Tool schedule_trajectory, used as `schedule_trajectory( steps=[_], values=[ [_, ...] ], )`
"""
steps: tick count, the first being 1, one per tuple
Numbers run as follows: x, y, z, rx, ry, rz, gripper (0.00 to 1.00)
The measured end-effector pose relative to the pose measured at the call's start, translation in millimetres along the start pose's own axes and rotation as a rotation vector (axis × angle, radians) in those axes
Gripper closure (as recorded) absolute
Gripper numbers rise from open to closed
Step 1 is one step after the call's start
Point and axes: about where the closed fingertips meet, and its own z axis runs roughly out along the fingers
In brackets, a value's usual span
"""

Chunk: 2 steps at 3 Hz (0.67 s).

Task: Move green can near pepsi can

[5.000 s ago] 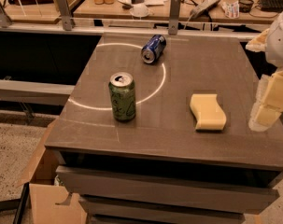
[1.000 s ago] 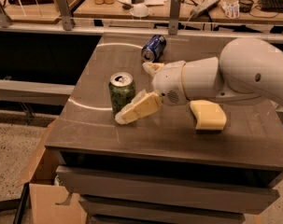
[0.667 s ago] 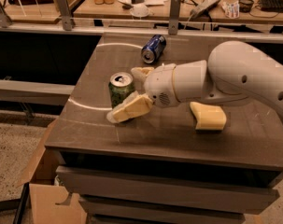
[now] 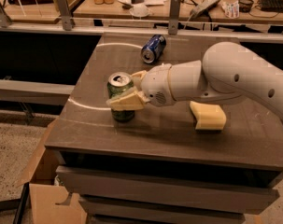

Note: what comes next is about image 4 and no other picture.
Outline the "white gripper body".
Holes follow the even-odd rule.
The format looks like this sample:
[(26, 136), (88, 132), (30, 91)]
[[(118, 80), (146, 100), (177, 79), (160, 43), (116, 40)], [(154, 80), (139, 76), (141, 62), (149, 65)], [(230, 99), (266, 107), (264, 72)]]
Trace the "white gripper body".
[(144, 75), (141, 90), (152, 105), (161, 107), (175, 103), (168, 80), (171, 67), (171, 64), (155, 66)]

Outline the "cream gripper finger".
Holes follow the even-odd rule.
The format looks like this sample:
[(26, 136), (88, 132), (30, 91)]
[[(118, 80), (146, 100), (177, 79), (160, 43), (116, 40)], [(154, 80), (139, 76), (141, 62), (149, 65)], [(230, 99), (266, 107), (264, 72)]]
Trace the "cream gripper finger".
[(115, 111), (141, 110), (149, 102), (149, 98), (136, 86), (108, 99), (106, 104)]
[(136, 86), (139, 86), (141, 84), (142, 79), (144, 78), (146, 74), (147, 74), (146, 70), (138, 71), (138, 72), (131, 74), (133, 83)]

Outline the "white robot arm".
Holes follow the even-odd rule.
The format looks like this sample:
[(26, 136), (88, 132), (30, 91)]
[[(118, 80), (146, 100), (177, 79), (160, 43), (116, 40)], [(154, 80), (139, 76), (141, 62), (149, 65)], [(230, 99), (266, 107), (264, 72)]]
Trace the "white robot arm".
[(106, 101), (116, 111), (179, 101), (224, 105), (250, 98), (283, 122), (283, 70), (239, 44), (219, 42), (202, 59), (130, 75), (133, 87)]

